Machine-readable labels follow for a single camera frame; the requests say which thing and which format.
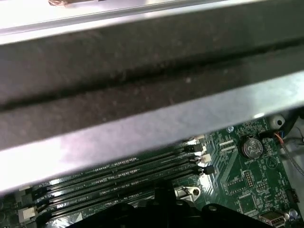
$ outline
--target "connector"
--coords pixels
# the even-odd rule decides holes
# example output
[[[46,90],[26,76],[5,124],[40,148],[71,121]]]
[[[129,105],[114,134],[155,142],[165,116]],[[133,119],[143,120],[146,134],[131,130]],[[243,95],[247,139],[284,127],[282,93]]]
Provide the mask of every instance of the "connector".
[[[259,218],[262,222],[267,223],[275,228],[284,227],[286,223],[284,216],[275,211],[266,212],[260,215]]]

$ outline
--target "capacitor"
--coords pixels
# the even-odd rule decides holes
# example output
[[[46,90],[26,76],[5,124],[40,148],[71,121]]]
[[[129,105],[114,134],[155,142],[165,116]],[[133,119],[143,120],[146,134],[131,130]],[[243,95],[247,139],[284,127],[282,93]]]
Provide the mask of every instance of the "capacitor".
[[[241,151],[248,159],[257,159],[263,154],[263,145],[257,138],[246,138],[241,143]]]
[[[295,219],[296,217],[298,217],[298,212],[293,208],[291,208],[289,210],[288,214],[289,214],[291,219]]]

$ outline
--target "screw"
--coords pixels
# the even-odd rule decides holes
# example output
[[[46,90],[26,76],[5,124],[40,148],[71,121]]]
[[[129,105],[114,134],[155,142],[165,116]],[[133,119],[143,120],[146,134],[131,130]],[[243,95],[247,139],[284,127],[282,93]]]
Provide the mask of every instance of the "screw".
[[[200,191],[198,191],[197,189],[193,190],[193,195],[198,196],[200,193]]]
[[[229,127],[227,128],[227,131],[228,131],[229,133],[233,132],[233,131],[234,131],[234,126],[229,126]]]
[[[214,207],[214,206],[209,206],[208,209],[211,210],[211,211],[216,211],[217,210],[217,208]]]

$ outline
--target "metal bar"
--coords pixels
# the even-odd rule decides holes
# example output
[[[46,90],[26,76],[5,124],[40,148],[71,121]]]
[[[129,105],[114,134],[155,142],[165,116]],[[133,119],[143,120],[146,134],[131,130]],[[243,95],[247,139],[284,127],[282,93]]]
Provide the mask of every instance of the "metal bar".
[[[126,83],[187,61],[204,63],[301,40],[301,1],[192,6],[190,13],[2,45],[0,108]]]
[[[304,72],[0,152],[0,191],[304,105]]]
[[[1,46],[0,191],[303,105],[303,7],[256,2]]]

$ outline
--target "ram slot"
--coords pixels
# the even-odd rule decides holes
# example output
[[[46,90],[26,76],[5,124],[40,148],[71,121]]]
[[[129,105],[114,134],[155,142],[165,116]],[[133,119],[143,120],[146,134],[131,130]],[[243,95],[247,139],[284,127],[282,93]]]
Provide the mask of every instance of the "ram slot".
[[[40,214],[54,212],[54,211],[68,208],[68,207],[78,205],[78,204],[83,204],[83,203],[88,204],[90,201],[96,200],[98,198],[104,200],[101,197],[111,196],[112,194],[117,194],[120,191],[125,192],[128,190],[128,188],[133,189],[136,187],[147,187],[146,186],[147,184],[152,184],[152,182],[157,179],[165,179],[166,177],[170,178],[170,176],[175,176],[176,174],[179,175],[180,172],[184,172],[186,170],[193,169],[195,167],[197,167],[195,164],[186,163],[186,164],[183,164],[183,165],[171,168],[171,169],[163,170],[163,171],[151,174],[151,175],[137,178],[130,182],[122,183],[121,185],[114,185],[109,188],[94,191],[94,192],[84,194],[84,195],[81,195],[78,197],[74,197],[71,199],[63,200],[65,198],[65,197],[63,197],[62,199],[60,199],[60,202],[58,202],[59,199],[56,199],[57,203],[49,205]]]
[[[144,165],[140,165],[140,166],[136,166],[134,168],[131,169],[127,169],[121,172],[117,172],[117,173],[112,173],[100,178],[95,178],[92,180],[87,180],[85,182],[81,182],[75,185],[71,185],[65,188],[61,188],[58,190],[54,190],[51,192],[48,192],[46,195],[44,195],[43,197],[38,198],[37,200],[35,200],[34,202],[36,204],[39,204],[40,202],[46,201],[46,200],[50,200],[59,196],[63,196],[72,192],[75,192],[75,194],[78,195],[79,194],[83,194],[85,192],[89,192],[89,191],[93,191],[96,189],[100,189],[100,188],[104,188],[107,186],[110,186],[112,184],[117,184],[123,180],[125,180],[126,178],[132,178],[134,177],[136,174],[137,177],[139,177],[140,173],[142,173],[143,171],[146,171],[145,174],[149,174],[151,172],[154,172],[155,168],[158,168],[160,166],[166,165],[166,164],[170,164],[172,166],[177,165],[177,164],[183,164],[185,162],[187,162],[187,158],[190,155],[188,153],[180,153],[178,154],[178,156],[174,155],[174,156],[170,156],[164,159],[160,159],[160,160],[156,160],[156,161],[152,161],[150,163],[144,164]]]
[[[115,163],[111,163],[105,166],[101,166],[92,170],[84,171],[81,173],[77,173],[70,176],[65,176],[62,178],[58,178],[55,180],[51,180],[45,183],[42,183],[40,185],[34,186],[33,190],[39,190],[40,188],[46,188],[47,191],[50,190],[56,190],[62,187],[66,187],[75,183],[79,183],[82,181],[86,181],[98,176],[107,175],[112,172],[112,170],[118,170],[121,171],[126,168],[130,168],[136,165],[144,164],[147,162],[151,162],[157,159],[165,158],[174,154],[178,154],[182,151],[184,151],[184,148],[181,148],[184,145],[184,143],[179,143],[175,146],[171,147],[171,151],[160,153],[158,155],[152,156],[152,157],[144,157],[145,154],[148,154],[148,152],[142,153],[138,155],[137,157],[131,157],[124,160],[120,160]]]

